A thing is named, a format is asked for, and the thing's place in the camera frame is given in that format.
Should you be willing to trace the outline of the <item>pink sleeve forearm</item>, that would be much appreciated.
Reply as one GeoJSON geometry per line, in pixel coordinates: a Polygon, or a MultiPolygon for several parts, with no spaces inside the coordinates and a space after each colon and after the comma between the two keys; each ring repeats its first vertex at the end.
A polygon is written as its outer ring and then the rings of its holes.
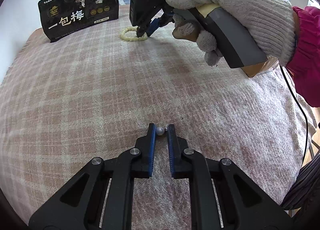
{"type": "Polygon", "coordinates": [[[299,20],[299,35],[292,60],[286,68],[295,89],[308,105],[319,107],[319,8],[293,7],[299,20]]]}

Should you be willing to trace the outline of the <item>white knit gloved hand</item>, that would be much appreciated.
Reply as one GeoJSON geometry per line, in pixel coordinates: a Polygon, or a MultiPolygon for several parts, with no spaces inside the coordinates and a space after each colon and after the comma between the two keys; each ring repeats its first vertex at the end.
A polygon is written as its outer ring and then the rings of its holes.
{"type": "Polygon", "coordinates": [[[258,47],[287,65],[295,51],[295,23],[287,0],[166,0],[181,10],[215,3],[247,28],[258,47]]]}

